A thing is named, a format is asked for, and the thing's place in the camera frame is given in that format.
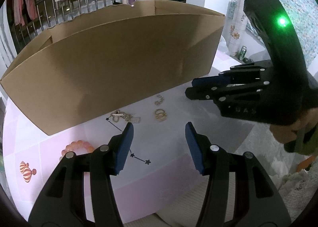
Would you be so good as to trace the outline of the person right hand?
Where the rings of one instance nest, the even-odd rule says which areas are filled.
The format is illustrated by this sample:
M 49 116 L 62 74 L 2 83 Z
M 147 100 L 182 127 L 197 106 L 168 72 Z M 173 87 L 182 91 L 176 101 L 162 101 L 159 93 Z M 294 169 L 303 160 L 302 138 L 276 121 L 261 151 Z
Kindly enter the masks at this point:
M 301 116 L 291 125 L 279 126 L 270 125 L 270 131 L 273 134 L 276 141 L 281 144 L 286 144 L 297 139 L 298 131 L 305 129 L 305 132 L 309 132 L 317 125 L 317 108 L 307 110 L 301 114 Z

